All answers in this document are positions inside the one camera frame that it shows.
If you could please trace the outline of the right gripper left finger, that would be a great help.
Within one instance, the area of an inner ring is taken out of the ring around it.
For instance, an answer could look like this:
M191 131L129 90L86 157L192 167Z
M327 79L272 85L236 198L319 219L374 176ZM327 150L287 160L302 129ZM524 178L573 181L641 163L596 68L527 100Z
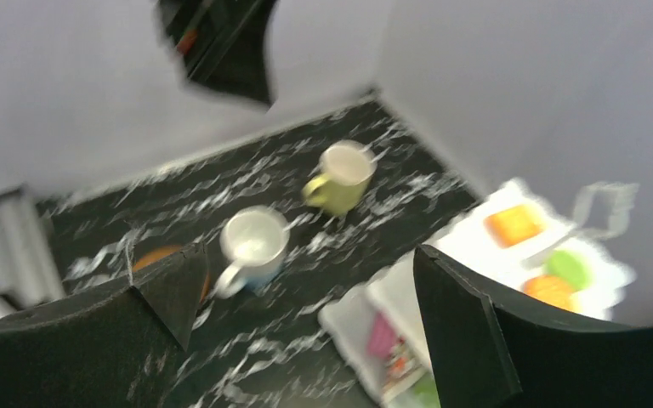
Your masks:
M158 407L188 348L207 256L137 272L0 320L0 407Z

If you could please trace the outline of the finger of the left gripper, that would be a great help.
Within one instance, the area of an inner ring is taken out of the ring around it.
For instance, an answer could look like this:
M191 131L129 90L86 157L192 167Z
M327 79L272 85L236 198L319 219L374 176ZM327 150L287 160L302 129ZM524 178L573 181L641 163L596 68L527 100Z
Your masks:
M210 91L272 106L266 34L272 0L159 0L162 32L185 78Z

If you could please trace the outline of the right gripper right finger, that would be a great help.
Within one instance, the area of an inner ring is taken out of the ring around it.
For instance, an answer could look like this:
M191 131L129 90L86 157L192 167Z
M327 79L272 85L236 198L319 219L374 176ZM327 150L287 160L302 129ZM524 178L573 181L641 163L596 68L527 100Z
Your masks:
M653 407L653 326L556 308L432 246L413 277L444 407Z

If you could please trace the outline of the orange round cookie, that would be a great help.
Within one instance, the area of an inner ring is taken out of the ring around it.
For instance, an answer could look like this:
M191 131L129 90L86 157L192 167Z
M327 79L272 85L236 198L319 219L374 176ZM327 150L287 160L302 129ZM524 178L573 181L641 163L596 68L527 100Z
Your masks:
M523 284L522 292L556 308L577 312L573 299L575 290L558 276L540 275L529 279Z

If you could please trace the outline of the brown wooden coaster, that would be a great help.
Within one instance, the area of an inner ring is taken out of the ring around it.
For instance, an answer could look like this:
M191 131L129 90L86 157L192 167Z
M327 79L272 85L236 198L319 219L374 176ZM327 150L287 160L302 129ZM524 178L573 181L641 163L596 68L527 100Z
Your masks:
M180 245L161 246L156 249L153 249L152 251L149 251L148 253L143 255L140 259L138 259L133 264L132 270L133 272L140 271L141 269L161 260L162 258L170 256L176 252L180 252L181 249L182 246ZM204 304L206 302L207 295L209 293L210 280L211 280L210 274L206 273L206 277L202 284L200 304Z

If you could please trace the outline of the pink cake block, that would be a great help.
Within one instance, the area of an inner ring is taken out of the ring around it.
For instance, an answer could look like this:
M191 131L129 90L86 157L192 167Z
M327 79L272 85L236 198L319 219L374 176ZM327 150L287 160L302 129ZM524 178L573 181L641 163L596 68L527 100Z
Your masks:
M368 338L367 353L375 358L387 360L398 340L399 336L390 323L381 313L377 313Z

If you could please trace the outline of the green round cookie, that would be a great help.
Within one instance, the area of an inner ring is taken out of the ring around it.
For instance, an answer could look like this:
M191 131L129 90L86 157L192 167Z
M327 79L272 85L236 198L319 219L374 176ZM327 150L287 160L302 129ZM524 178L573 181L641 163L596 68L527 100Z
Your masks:
M556 250L544 264L548 275L559 277L575 291L588 288L592 283L592 274L585 261L574 252Z

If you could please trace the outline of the white three-tier cake stand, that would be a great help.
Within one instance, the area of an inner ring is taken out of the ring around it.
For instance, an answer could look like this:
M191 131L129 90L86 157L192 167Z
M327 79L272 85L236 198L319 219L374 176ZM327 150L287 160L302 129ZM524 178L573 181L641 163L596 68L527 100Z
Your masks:
M598 182L580 189L570 217L554 211L547 200L533 194L514 178L472 210L455 217L430 239L429 244L454 257L477 273L515 290L545 273L549 253L566 250L579 255L592 274L591 285L573 295L577 312L599 320L611 320L613 308L625 296L625 287L636 277L632 268L615 260L604 241L623 234L638 191L636 184ZM485 228L487 216L519 204L532 205L546 229L512 247L500 247ZM370 280L354 286L318 314L321 326L339 354L355 371L366 393L382 407L418 407L410 388L389 403L383 401L386 361L370 356L366 346L374 317L381 313L404 339L432 376L412 275L413 256L404 254Z

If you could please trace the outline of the orange rectangular biscuit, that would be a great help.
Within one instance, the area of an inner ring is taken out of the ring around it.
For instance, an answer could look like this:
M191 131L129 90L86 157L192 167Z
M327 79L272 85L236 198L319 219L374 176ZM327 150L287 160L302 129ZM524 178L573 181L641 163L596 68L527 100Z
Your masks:
M500 247L513 247L540 235L546 225L537 210L529 204L519 204L489 215L485 228Z

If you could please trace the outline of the white mug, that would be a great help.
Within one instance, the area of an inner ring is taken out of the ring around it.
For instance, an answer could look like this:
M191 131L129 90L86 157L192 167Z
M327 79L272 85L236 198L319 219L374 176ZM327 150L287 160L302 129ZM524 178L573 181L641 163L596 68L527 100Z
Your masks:
M289 240L289 222L280 212L266 206L237 212L219 235L228 265L213 285L214 295L230 298L270 283L282 270Z

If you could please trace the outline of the yellow-green cup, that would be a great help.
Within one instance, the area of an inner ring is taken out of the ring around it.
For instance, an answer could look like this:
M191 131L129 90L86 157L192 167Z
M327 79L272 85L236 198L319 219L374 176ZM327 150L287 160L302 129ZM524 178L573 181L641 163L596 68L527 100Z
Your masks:
M320 156L319 173L302 189L304 204L334 217L353 210L377 169L372 151L353 140L341 140Z

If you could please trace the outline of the green swirl roll cake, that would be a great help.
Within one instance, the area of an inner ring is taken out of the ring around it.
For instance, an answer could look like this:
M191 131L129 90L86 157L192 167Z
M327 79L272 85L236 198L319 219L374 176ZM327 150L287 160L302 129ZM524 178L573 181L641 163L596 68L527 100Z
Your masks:
M434 379L425 374L417 380L410 388L413 399L418 407L422 408L440 408L440 398Z

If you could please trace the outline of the triangular sandwich cake slice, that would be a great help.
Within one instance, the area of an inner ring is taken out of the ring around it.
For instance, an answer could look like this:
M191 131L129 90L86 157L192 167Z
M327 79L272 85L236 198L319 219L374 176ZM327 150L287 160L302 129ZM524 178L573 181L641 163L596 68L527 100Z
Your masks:
M386 361L386 378L383 385L383 401L389 403L411 388L423 377L425 369L412 349L398 337L389 351Z

